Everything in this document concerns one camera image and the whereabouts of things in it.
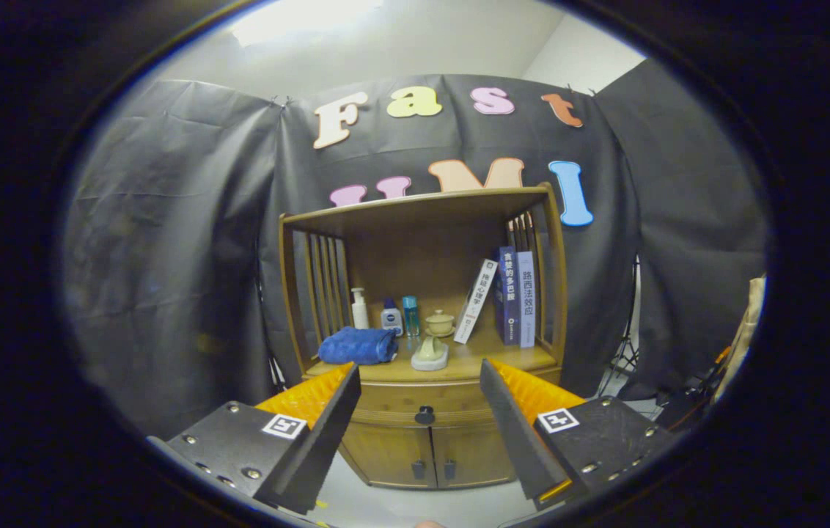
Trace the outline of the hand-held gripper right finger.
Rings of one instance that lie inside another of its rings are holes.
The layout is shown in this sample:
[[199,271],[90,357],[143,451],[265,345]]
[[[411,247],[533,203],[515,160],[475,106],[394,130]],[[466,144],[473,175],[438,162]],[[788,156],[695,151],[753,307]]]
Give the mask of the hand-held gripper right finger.
[[586,400],[496,360],[482,360],[480,384],[520,487],[539,510],[602,494],[676,441],[620,399]]

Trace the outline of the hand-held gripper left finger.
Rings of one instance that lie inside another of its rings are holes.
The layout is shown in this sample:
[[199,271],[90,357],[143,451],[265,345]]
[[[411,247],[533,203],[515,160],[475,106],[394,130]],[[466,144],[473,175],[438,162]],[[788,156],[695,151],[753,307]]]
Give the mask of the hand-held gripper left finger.
[[305,514],[317,505],[359,397],[358,365],[338,365],[261,404],[231,400],[167,440],[147,440],[227,500]]

